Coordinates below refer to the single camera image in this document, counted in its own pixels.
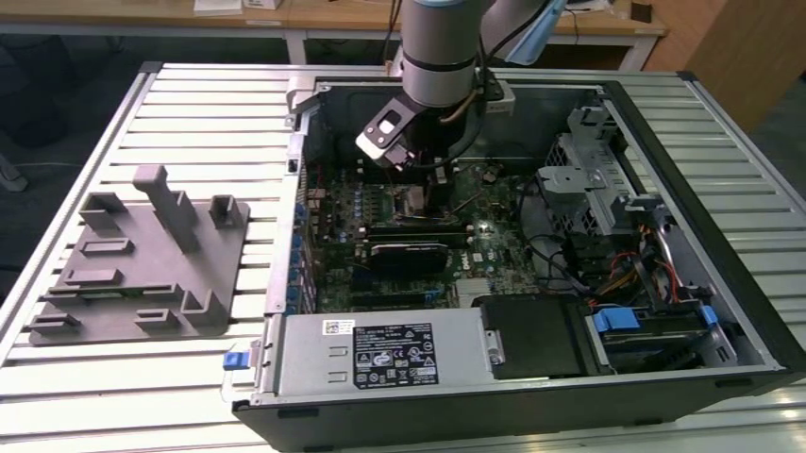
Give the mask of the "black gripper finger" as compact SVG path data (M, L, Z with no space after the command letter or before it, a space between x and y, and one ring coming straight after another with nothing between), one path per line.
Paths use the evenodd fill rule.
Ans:
M453 180L443 168L430 173L430 212L441 214L453 193Z

